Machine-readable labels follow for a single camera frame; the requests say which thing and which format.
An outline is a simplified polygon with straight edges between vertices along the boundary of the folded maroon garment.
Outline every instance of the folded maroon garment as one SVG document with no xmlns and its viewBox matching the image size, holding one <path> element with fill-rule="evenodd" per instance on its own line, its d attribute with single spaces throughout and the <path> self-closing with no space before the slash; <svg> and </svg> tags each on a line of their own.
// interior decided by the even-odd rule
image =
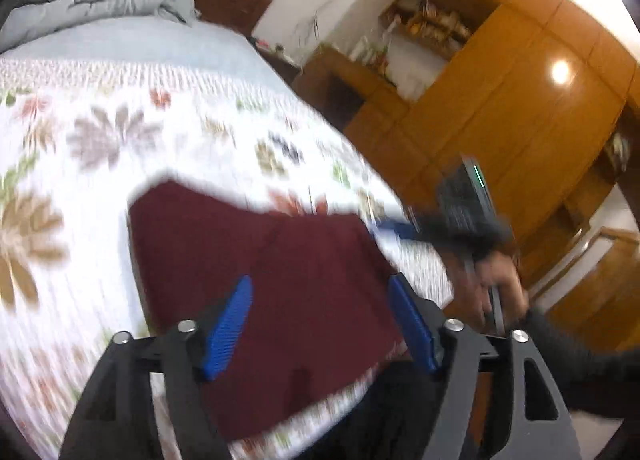
<svg viewBox="0 0 640 460">
<path fill-rule="evenodd" d="M 402 339 L 386 303 L 394 270 L 355 215 L 251 213 L 175 182 L 146 192 L 129 214 L 158 332 L 252 278 L 254 302 L 231 363 L 202 390 L 227 441 L 354 382 Z"/>
</svg>

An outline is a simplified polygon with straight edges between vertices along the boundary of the hand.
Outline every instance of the hand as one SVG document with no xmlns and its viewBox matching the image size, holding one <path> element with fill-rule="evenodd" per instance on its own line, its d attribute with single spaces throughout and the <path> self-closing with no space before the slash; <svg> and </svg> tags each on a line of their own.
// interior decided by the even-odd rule
<svg viewBox="0 0 640 460">
<path fill-rule="evenodd" d="M 498 252 L 468 270 L 451 254 L 441 254 L 453 288 L 454 300 L 445 313 L 455 316 L 472 328 L 484 328 L 484 314 L 491 312 L 488 289 L 497 285 L 500 292 L 505 326 L 513 325 L 529 309 L 529 299 L 520 285 L 520 278 L 511 258 Z"/>
</svg>

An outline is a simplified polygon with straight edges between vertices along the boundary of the floral bedsheet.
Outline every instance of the floral bedsheet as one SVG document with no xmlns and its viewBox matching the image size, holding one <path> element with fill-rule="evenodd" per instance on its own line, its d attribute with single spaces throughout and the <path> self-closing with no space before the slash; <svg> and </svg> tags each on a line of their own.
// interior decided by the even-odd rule
<svg viewBox="0 0 640 460">
<path fill-rule="evenodd" d="M 293 95 L 153 64 L 0 60 L 0 396 L 56 458 L 111 336 L 148 334 L 130 265 L 129 201 L 167 175 L 256 211 L 401 216 L 362 156 Z M 422 245 L 379 245 L 425 297 L 448 284 Z M 390 354 L 402 352 L 403 343 Z M 375 374 L 259 437 L 236 459 L 290 458 L 359 400 Z M 179 458 L 153 376 L 166 458 Z"/>
</svg>

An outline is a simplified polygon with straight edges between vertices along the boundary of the silver bolt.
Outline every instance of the silver bolt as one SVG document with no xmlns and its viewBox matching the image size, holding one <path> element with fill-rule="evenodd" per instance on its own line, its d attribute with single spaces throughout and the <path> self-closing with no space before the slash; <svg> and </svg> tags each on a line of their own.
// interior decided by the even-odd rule
<svg viewBox="0 0 640 460">
<path fill-rule="evenodd" d="M 458 319 L 447 319 L 444 321 L 444 328 L 452 332 L 460 332 L 465 326 Z"/>
<path fill-rule="evenodd" d="M 529 334 L 524 330 L 514 330 L 511 337 L 519 343 L 526 343 L 529 340 Z"/>
<path fill-rule="evenodd" d="M 192 319 L 185 319 L 184 321 L 180 321 L 178 323 L 178 332 L 183 334 L 190 334 L 194 332 L 198 326 L 196 325 L 196 321 Z"/>
<path fill-rule="evenodd" d="M 115 334 L 111 338 L 111 341 L 113 341 L 114 344 L 123 345 L 124 343 L 128 343 L 132 339 L 133 339 L 133 337 L 131 336 L 131 334 L 129 332 L 122 331 L 122 332 L 118 332 L 117 334 Z"/>
</svg>

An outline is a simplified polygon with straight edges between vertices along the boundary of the bedside table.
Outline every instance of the bedside table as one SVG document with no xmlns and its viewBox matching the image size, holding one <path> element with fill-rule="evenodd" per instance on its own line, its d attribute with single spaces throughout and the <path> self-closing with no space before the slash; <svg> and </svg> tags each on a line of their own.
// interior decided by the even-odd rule
<svg viewBox="0 0 640 460">
<path fill-rule="evenodd" d="M 298 74 L 302 71 L 300 66 L 286 61 L 276 53 L 260 48 L 260 46 L 254 47 L 255 51 L 260 54 L 260 57 L 269 63 L 271 68 L 273 68 L 273 70 L 287 83 L 287 85 L 290 86 L 293 79 L 298 77 Z"/>
</svg>

